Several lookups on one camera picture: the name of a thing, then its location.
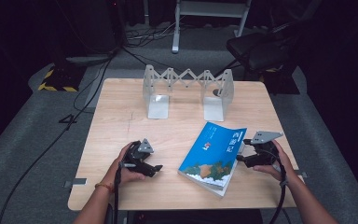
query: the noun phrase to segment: wrist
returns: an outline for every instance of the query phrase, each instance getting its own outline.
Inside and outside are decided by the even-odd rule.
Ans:
[[[302,180],[296,174],[290,175],[290,176],[288,175],[287,180],[288,180],[287,187],[289,189],[291,189],[291,188],[293,188],[295,186],[298,186],[298,184],[300,182],[303,183]]]
[[[108,190],[108,191],[109,191],[109,194],[114,193],[114,187],[113,187],[113,184],[111,184],[111,183],[109,183],[109,184],[106,184],[106,183],[104,183],[104,182],[97,183],[97,184],[95,185],[95,189]]]
[[[109,169],[107,170],[105,176],[103,177],[103,182],[104,183],[115,183],[115,176],[116,176],[116,172],[117,172],[117,168],[118,168],[118,164],[116,163],[116,161],[114,161],[112,163],[112,165],[110,165]]]

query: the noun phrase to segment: wooden table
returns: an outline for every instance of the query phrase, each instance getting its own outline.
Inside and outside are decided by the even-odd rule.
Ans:
[[[120,210],[274,208],[281,195],[279,182],[239,162],[224,198],[180,176],[177,169],[202,130],[205,120],[200,86],[173,87],[168,119],[148,119],[142,97],[142,79],[109,78],[94,114],[76,178],[87,178],[84,186],[73,186],[68,206],[81,210],[123,146],[147,138],[155,153],[146,162],[164,165],[146,181],[131,182],[119,189]],[[246,138],[256,131],[282,132],[263,83],[234,82],[234,100],[226,120],[228,128],[246,127]],[[277,139],[297,169],[285,136]],[[296,206],[289,190],[283,206]]]

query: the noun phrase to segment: handheld controller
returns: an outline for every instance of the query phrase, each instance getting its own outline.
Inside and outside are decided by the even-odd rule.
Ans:
[[[133,142],[129,146],[123,159],[124,167],[127,167],[130,171],[152,177],[162,168],[162,165],[152,166],[144,162],[144,160],[153,152],[154,150],[147,139],[144,139],[142,142]]]
[[[253,146],[256,154],[248,157],[238,155],[237,161],[243,161],[248,168],[256,165],[272,165],[279,155],[278,149],[271,140],[281,136],[283,136],[283,133],[259,131],[255,134],[255,137],[252,140],[244,139],[243,143],[245,145]]]

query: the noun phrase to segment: metal stand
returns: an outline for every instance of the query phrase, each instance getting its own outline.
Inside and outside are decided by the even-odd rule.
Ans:
[[[183,79],[184,76],[191,76],[192,79]],[[234,97],[234,81],[230,69],[220,76],[214,77],[209,70],[205,70],[202,74],[196,76],[190,69],[178,75],[172,68],[168,68],[165,72],[159,74],[152,65],[146,66],[143,86],[143,96],[149,119],[168,118],[170,96],[156,94],[156,85],[163,83],[168,92],[172,92],[173,85],[177,82],[186,88],[190,88],[196,82],[199,83],[204,119],[224,121],[228,105],[231,104]]]
[[[234,35],[238,37],[242,35],[251,3],[252,0],[247,0],[245,4],[176,0],[172,53],[179,52],[179,23],[181,15],[241,18],[240,29],[234,31]]]

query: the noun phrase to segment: book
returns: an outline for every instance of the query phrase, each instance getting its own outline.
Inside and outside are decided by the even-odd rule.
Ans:
[[[246,128],[232,130],[207,122],[178,173],[223,197],[237,164],[237,154],[243,147],[245,133]]]

